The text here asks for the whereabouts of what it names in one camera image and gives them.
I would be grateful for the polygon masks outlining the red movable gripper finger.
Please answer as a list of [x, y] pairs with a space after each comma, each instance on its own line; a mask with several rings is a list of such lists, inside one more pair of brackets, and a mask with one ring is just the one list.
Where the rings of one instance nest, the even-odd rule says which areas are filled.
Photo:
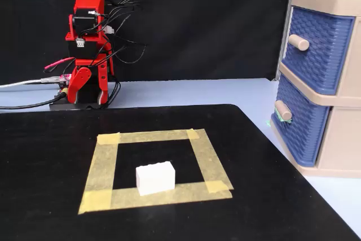
[[88, 82], [91, 70], [88, 67], [75, 68], [68, 86], [68, 102], [76, 103], [78, 91]]

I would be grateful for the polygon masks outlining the red fixed gripper finger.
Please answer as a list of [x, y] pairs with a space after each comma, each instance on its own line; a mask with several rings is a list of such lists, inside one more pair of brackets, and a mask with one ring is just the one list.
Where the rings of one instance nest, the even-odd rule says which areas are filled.
[[78, 91], [75, 104], [106, 104], [109, 96], [108, 76], [113, 75], [112, 62], [105, 57], [95, 65], [84, 65], [83, 60], [76, 60], [75, 68], [81, 67], [88, 67], [91, 70], [91, 77]]

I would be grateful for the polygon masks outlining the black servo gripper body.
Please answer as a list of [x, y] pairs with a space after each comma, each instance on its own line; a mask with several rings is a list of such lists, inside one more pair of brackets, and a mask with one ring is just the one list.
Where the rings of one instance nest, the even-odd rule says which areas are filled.
[[111, 44], [97, 43], [96, 41], [67, 41], [70, 57], [83, 60], [84, 65], [95, 65], [102, 60], [101, 54], [105, 56], [111, 51]]

